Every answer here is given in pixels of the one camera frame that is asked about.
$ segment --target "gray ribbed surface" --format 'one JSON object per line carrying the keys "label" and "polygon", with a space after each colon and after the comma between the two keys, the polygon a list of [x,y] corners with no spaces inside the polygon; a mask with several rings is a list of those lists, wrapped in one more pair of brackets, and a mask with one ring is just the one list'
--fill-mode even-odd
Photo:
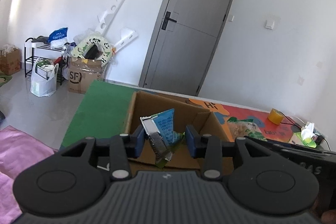
{"label": "gray ribbed surface", "polygon": [[43,219],[23,215],[15,224],[316,224],[308,213],[269,218],[235,204],[220,183],[201,180],[194,171],[138,172],[116,182],[90,209],[65,218]]}

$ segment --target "light switch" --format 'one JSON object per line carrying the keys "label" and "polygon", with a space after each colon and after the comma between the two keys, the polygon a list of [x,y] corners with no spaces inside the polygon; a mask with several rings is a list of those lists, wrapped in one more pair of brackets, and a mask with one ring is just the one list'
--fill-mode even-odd
{"label": "light switch", "polygon": [[266,29],[273,30],[275,25],[275,21],[272,19],[267,20],[266,22]]}

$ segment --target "tape roll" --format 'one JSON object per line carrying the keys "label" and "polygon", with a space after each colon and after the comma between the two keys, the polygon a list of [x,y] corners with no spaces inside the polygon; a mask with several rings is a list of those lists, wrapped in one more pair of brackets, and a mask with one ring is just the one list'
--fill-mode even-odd
{"label": "tape roll", "polygon": [[270,114],[268,115],[268,119],[272,123],[275,123],[277,125],[279,125],[282,122],[283,118],[284,118],[284,115],[274,108],[271,110]]}

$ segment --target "door frame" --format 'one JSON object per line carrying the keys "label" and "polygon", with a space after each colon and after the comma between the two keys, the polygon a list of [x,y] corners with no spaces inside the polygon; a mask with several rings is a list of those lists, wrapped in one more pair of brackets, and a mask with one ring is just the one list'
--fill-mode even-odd
{"label": "door frame", "polygon": [[[209,70],[209,67],[210,67],[210,64],[212,62],[212,59],[213,59],[213,56],[215,54],[215,51],[216,51],[216,48],[218,46],[218,42],[222,36],[222,32],[223,32],[223,29],[224,29],[224,26],[225,26],[225,23],[227,21],[227,18],[228,18],[228,12],[230,11],[230,8],[231,8],[231,4],[232,4],[232,1],[233,0],[230,0],[229,1],[229,5],[226,9],[226,18],[225,20],[222,22],[222,26],[219,30],[219,33],[218,33],[218,36],[217,36],[217,39],[216,39],[216,42],[215,42],[215,46],[211,52],[211,56],[210,56],[210,59],[208,61],[208,64],[206,66],[206,69],[204,71],[204,75],[202,76],[202,79],[201,79],[201,82],[199,84],[199,88],[197,90],[197,93],[196,95],[199,94],[199,91],[201,90],[201,87],[203,85],[203,82],[205,80],[205,77],[208,73],[208,70]],[[153,52],[154,52],[154,48],[155,48],[155,44],[156,44],[156,41],[157,41],[157,38],[159,36],[159,32],[160,32],[160,29],[161,29],[161,25],[162,25],[162,22],[163,22],[163,19],[164,19],[164,16],[165,16],[165,13],[166,13],[166,10],[167,10],[167,6],[168,6],[168,3],[169,3],[169,0],[163,0],[162,1],[162,4],[161,4],[161,7],[160,7],[160,10],[159,10],[159,13],[157,15],[157,19],[156,19],[156,22],[155,22],[155,25],[154,25],[154,29],[153,29],[153,33],[152,33],[152,37],[151,37],[151,40],[150,40],[150,43],[149,43],[149,46],[148,46],[148,50],[147,50],[147,54],[146,54],[146,58],[145,58],[145,61],[144,61],[144,64],[143,64],[143,67],[142,67],[142,72],[141,72],[141,76],[140,76],[140,80],[139,80],[139,87],[143,87],[145,88],[145,80],[146,80],[146,77],[147,77],[147,73],[148,73],[148,69],[149,69],[149,66],[150,66],[150,62],[151,62],[151,59],[152,59],[152,56],[153,56]]]}

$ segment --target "red surface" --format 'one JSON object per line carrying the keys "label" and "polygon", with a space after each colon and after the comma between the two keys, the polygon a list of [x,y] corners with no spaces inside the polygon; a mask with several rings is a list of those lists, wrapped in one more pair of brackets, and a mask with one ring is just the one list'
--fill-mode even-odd
{"label": "red surface", "polygon": [[[226,121],[230,117],[236,117],[238,120],[244,120],[249,119],[251,117],[255,117],[258,120],[260,120],[261,123],[258,124],[256,122],[256,124],[260,128],[264,137],[267,139],[276,140],[280,142],[288,142],[293,135],[293,131],[291,129],[292,126],[290,124],[280,124],[277,126],[267,118],[268,113],[266,112],[239,107],[232,107],[227,105],[223,105],[223,107],[229,112],[229,117],[225,119]],[[289,120],[286,118],[284,118],[282,122],[290,123]]]}

